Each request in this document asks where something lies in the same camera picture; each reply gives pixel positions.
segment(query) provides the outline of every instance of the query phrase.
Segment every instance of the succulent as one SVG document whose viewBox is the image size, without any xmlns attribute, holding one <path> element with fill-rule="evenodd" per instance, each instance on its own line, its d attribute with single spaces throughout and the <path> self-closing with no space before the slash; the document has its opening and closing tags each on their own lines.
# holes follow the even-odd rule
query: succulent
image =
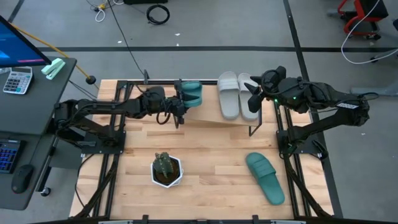
<svg viewBox="0 0 398 224">
<path fill-rule="evenodd" d="M 167 178 L 167 174 L 173 173 L 173 165 L 169 154 L 167 152 L 155 153 L 155 157 L 156 159 L 153 162 L 154 169 L 158 173 L 163 173 L 164 177 Z"/>
</svg>

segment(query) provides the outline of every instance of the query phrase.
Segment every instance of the teal slide sandal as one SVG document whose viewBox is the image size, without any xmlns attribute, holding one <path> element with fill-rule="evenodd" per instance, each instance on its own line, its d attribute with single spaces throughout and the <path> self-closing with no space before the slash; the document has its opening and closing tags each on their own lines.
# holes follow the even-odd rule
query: teal slide sandal
<svg viewBox="0 0 398 224">
<path fill-rule="evenodd" d="M 186 108 L 201 105 L 201 89 L 202 85 L 199 81 L 187 81 L 182 83 L 182 91 L 186 96 L 186 100 L 184 100 L 183 103 Z"/>
<path fill-rule="evenodd" d="M 246 164 L 251 174 L 256 178 L 269 203 L 280 205 L 285 201 L 285 195 L 276 178 L 276 170 L 262 154 L 252 152 L 246 156 Z"/>
</svg>

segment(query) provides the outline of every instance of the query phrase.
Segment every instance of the concrete floor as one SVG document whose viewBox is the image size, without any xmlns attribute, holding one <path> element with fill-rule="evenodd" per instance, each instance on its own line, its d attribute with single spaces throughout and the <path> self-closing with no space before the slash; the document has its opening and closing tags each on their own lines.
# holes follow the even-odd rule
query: concrete floor
<svg viewBox="0 0 398 224">
<path fill-rule="evenodd" d="M 99 4 L 100 0 L 90 0 Z M 302 47 L 340 47 L 345 35 L 343 23 L 327 17 L 340 0 L 289 0 Z M 398 18 L 398 2 L 384 0 L 390 16 L 379 23 L 383 38 L 371 42 L 353 38 L 347 47 L 398 47 L 398 32 L 392 20 Z M 0 0 L 0 15 L 11 15 L 18 0 Z M 294 47 L 281 0 L 170 0 L 171 18 L 164 26 L 147 23 L 145 15 L 127 6 L 115 6 L 116 17 L 131 47 L 261 46 Z M 145 11 L 148 5 L 135 6 Z M 95 12 L 83 0 L 25 0 L 14 22 L 19 27 L 57 47 L 124 47 L 125 43 L 109 9 L 97 23 Z M 36 46 L 42 44 L 32 41 Z M 57 55 L 45 52 L 46 55 Z M 67 52 L 98 83 L 105 78 L 141 78 L 128 52 Z M 295 51 L 151 51 L 133 52 L 151 78 L 217 78 L 232 70 L 259 75 L 283 65 L 290 77 L 300 76 Z M 311 81 L 326 82 L 339 91 L 352 86 L 386 86 L 398 79 L 393 57 L 377 64 L 353 65 L 339 53 L 303 54 Z M 355 61 L 369 60 L 371 53 L 348 53 Z M 75 70 L 71 80 L 96 94 Z M 84 98 L 68 85 L 62 96 Z M 398 100 L 381 97 L 370 102 L 371 119 L 362 127 L 342 126 L 325 131 L 338 196 L 345 218 L 398 222 L 398 154 L 395 112 Z M 76 182 L 76 170 L 53 169 L 47 198 L 34 194 L 24 211 L 0 210 L 1 223 L 32 223 L 66 218 Z"/>
</svg>

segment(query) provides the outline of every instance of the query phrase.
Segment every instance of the slide sandal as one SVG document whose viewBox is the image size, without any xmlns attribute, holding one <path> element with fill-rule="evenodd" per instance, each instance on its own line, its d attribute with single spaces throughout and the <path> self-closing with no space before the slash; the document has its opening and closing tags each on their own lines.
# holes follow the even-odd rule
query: slide sandal
<svg viewBox="0 0 398 224">
<path fill-rule="evenodd" d="M 182 82 L 182 91 L 184 92 L 184 106 L 186 108 L 200 106 L 202 85 L 199 81 Z"/>
<path fill-rule="evenodd" d="M 250 79 L 250 75 L 247 73 L 242 73 L 239 75 L 238 83 L 239 83 L 239 89 L 240 89 L 239 100 L 240 100 L 240 104 L 241 104 L 242 117 L 246 121 L 255 121 L 258 119 L 259 115 L 258 115 L 258 112 L 252 113 L 249 111 L 248 101 L 249 101 L 250 97 L 252 96 L 252 94 L 250 93 L 248 88 L 246 88 L 246 86 L 244 84 L 248 83 L 252 86 L 258 86 L 258 84 L 256 82 L 252 81 Z"/>
<path fill-rule="evenodd" d="M 228 120 L 239 116 L 239 85 L 236 74 L 224 72 L 217 81 L 221 113 Z"/>
<path fill-rule="evenodd" d="M 285 201 L 285 195 L 276 178 L 276 171 L 268 159 L 260 153 L 252 152 L 246 156 L 246 164 L 269 203 L 273 205 L 282 204 Z"/>
</svg>

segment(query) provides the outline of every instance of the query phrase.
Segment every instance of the wooden tabletop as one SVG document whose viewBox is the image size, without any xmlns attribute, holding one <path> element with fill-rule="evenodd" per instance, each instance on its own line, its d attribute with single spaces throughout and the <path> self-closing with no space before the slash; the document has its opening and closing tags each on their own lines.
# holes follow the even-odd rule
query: wooden tabletop
<svg viewBox="0 0 398 224">
<path fill-rule="evenodd" d="M 117 80 L 103 80 L 98 99 L 112 100 L 116 83 Z M 165 86 L 165 91 L 167 96 L 175 94 L 172 86 Z M 138 94 L 135 88 L 132 97 Z M 217 97 L 213 95 L 203 91 L 204 101 Z M 143 215 L 158 220 L 247 220 L 252 215 L 259 215 L 260 219 L 293 218 L 284 162 L 278 155 L 273 103 L 263 101 L 263 124 L 252 137 L 248 127 L 240 123 L 203 121 L 192 118 L 189 112 L 179 129 L 175 129 L 173 119 L 162 126 L 156 123 L 155 116 L 126 120 L 125 151 L 119 160 L 111 219 L 141 219 Z M 109 124 L 109 119 L 109 115 L 93 118 L 103 125 Z M 299 126 L 311 122 L 308 114 L 292 112 L 292 119 L 294 125 Z M 165 189 L 151 182 L 150 164 L 155 152 L 168 152 L 181 160 L 184 173 L 180 185 Z M 271 205 L 261 192 L 244 161 L 250 152 L 262 153 L 274 166 L 285 193 L 282 205 Z M 333 213 L 321 162 L 305 154 L 300 158 L 307 189 L 325 211 Z M 95 155 L 81 168 L 77 190 L 83 203 L 89 201 L 97 188 L 102 159 L 102 155 Z M 106 194 L 100 214 L 104 212 Z M 297 188 L 296 194 L 303 215 Z M 75 195 L 70 215 L 76 215 L 81 209 Z"/>
</svg>

